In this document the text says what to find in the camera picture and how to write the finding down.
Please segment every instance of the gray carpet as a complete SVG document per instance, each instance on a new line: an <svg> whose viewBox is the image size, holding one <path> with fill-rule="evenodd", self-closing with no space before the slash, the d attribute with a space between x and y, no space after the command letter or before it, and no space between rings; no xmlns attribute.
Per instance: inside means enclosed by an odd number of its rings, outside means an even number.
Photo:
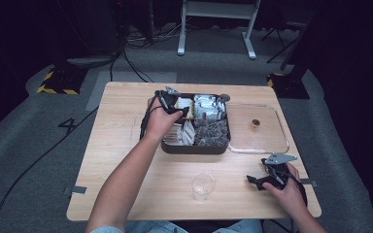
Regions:
<svg viewBox="0 0 373 233"><path fill-rule="evenodd" d="M177 55L178 37L126 52L155 82L266 85L266 75L280 72L284 60L283 54L266 64L280 49L280 42L274 34L260 42L266 32L255 31L252 41L257 59L249 60L242 31L245 28L188 33L184 56ZM286 43L296 35L290 31L282 34ZM31 77L25 87L29 97L0 122L0 201L15 179L65 136L66 129L59 128L59 123L70 117L78 123L99 103L99 86L109 79L106 65L89 70L80 95L37 93L49 69L43 67ZM134 78L122 58L113 72L114 81ZM315 191L322 206L318 220L328 232L373 232L368 192L340 142L320 84L310 72L303 82L310 100L279 101L309 175L318 184ZM85 222L66 218L68 190L78 176L95 117L96 112L23 176L0 212L0 232L84 231ZM289 227L288 219L280 222ZM284 231L265 221L265 232Z"/></svg>

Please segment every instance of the white metal stand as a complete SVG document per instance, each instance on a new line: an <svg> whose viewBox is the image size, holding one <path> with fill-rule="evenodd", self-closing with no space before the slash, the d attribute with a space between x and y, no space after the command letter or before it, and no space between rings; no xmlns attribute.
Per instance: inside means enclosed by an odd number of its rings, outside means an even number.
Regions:
<svg viewBox="0 0 373 233"><path fill-rule="evenodd" d="M249 19L247 32L243 32L245 46L250 59L255 59L253 45L250 41L253 31L256 14L258 12L260 0L256 0L254 4L233 4L233 3L213 3L213 2L194 2L184 0L183 15L181 18L181 35L180 43L178 44L178 55L184 55L186 50L186 23L187 16L194 17L228 17Z"/></svg>

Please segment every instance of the yellow and black tape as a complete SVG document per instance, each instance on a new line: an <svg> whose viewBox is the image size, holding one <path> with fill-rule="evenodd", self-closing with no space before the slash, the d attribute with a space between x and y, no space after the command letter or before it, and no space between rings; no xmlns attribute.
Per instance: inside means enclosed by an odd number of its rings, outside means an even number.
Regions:
<svg viewBox="0 0 373 233"><path fill-rule="evenodd" d="M79 94L82 81L85 78L85 73L80 72L72 74L73 77L65 78L62 75L54 71L55 68L51 68L47 75L44 77L41 85L37 92L50 93L50 94Z"/></svg>
<svg viewBox="0 0 373 233"><path fill-rule="evenodd" d="M269 87L274 88L274 82L272 81L272 77L277 77L277 76L286 76L286 74L280 74L280 73L272 73L266 76L266 81Z"/></svg>

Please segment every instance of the dark background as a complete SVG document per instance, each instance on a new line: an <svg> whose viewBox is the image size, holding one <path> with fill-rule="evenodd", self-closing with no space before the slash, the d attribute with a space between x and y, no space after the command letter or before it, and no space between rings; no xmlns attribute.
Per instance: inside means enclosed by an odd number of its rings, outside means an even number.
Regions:
<svg viewBox="0 0 373 233"><path fill-rule="evenodd" d="M41 3L48 9L64 56L92 55L57 1ZM93 48L102 45L105 52L114 50L115 41L124 36L129 24L147 37L152 35L147 0L59 3ZM154 25L179 21L181 3L153 0ZM25 5L27 1L0 0L0 121L27 97L27 80L53 63L48 45L40 39L42 32ZM96 12L107 14L99 18ZM259 20L255 26L263 27ZM373 1L322 1L291 63L307 66L320 81L333 122L373 205Z"/></svg>

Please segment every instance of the dark tray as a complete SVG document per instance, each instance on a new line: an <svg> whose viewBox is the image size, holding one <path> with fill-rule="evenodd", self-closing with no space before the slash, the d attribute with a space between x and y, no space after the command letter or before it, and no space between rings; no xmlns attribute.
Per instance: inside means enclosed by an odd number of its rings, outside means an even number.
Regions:
<svg viewBox="0 0 373 233"><path fill-rule="evenodd" d="M181 97L183 98L191 98L193 99L195 94L191 93L183 93ZM231 141L231 134L229 130L229 123L228 123L228 114L226 114L226 127L228 130L228 133L226 134L226 137L229 141ZM176 121L176 123L184 125L186 118L180 118ZM175 154L222 154L226 151L228 148L228 145L226 146L173 146L173 145L168 145L165 142L161 142L161 147L162 149L167 152L167 153L175 153Z"/></svg>

